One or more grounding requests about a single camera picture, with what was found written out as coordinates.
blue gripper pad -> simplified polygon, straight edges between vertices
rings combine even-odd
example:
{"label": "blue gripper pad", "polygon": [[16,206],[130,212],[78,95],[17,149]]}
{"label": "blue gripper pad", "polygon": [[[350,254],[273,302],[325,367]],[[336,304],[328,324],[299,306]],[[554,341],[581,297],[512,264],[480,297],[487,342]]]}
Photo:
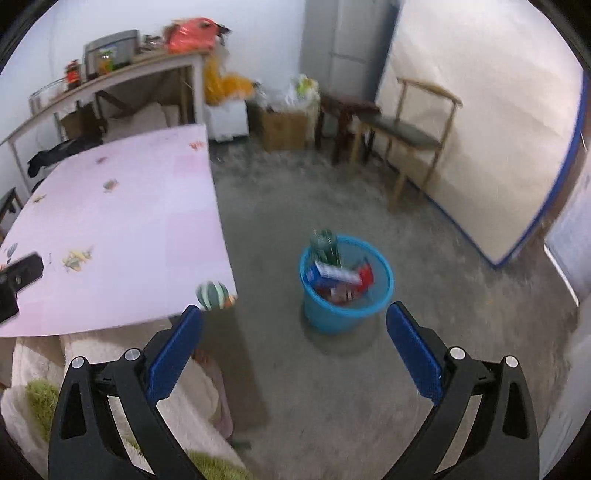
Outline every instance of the blue gripper pad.
{"label": "blue gripper pad", "polygon": [[146,397],[151,405],[168,398],[201,337],[201,311],[190,305],[148,371]]}
{"label": "blue gripper pad", "polygon": [[443,396],[441,365],[419,334],[416,322],[396,303],[388,308],[386,327],[418,392],[437,405]]}

blue trash bin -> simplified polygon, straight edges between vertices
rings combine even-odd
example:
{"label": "blue trash bin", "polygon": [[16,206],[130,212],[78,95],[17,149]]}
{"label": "blue trash bin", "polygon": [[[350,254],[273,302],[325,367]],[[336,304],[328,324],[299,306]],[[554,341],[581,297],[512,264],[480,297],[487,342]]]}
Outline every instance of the blue trash bin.
{"label": "blue trash bin", "polygon": [[306,281],[306,271],[313,262],[310,247],[300,259],[300,281],[304,287],[304,314],[323,333],[340,333],[360,324],[388,304],[394,293],[394,274],[386,259],[369,243],[352,236],[338,235],[343,266],[367,258],[374,272],[374,284],[362,297],[344,306],[333,305],[320,297]]}

pink tablecloth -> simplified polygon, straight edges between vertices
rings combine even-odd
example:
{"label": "pink tablecloth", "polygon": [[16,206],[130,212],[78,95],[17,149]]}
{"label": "pink tablecloth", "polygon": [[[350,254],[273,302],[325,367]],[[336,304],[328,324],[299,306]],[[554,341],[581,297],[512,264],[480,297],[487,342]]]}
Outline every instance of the pink tablecloth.
{"label": "pink tablecloth", "polygon": [[64,160],[19,214],[0,263],[38,252],[0,336],[85,332],[199,305],[196,287],[236,287],[201,125],[126,138]]}

large white board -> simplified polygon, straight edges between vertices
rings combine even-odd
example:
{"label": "large white board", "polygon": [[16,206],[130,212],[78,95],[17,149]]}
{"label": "large white board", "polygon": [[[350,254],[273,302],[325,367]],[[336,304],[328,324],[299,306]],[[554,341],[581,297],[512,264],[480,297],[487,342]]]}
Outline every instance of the large white board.
{"label": "large white board", "polygon": [[[428,194],[494,264],[519,243],[551,192],[579,111],[582,69],[527,0],[407,0],[378,103],[395,112],[397,76],[436,82],[463,103]],[[403,118],[436,134],[447,111],[411,95]],[[425,162],[394,151],[420,183]]]}

white blanket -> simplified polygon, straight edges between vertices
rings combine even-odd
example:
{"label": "white blanket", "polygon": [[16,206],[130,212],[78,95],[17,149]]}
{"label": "white blanket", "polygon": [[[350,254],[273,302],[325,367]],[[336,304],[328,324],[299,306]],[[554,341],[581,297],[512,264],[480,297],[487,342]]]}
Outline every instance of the white blanket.
{"label": "white blanket", "polygon": [[[111,330],[76,333],[57,337],[19,338],[13,354],[12,388],[1,401],[7,431],[21,447],[23,455],[43,477],[47,477],[47,444],[32,422],[25,386],[34,378],[47,378],[61,386],[69,365],[76,356],[91,364],[118,359],[128,348],[142,348],[155,332],[170,327],[168,320]],[[243,466],[232,448],[209,423],[219,403],[217,390],[199,364],[187,363],[170,397],[157,408],[168,428],[185,450],[204,452]],[[121,438],[134,440],[131,427],[118,398],[109,404]],[[124,442],[134,465],[149,471],[145,459]]]}

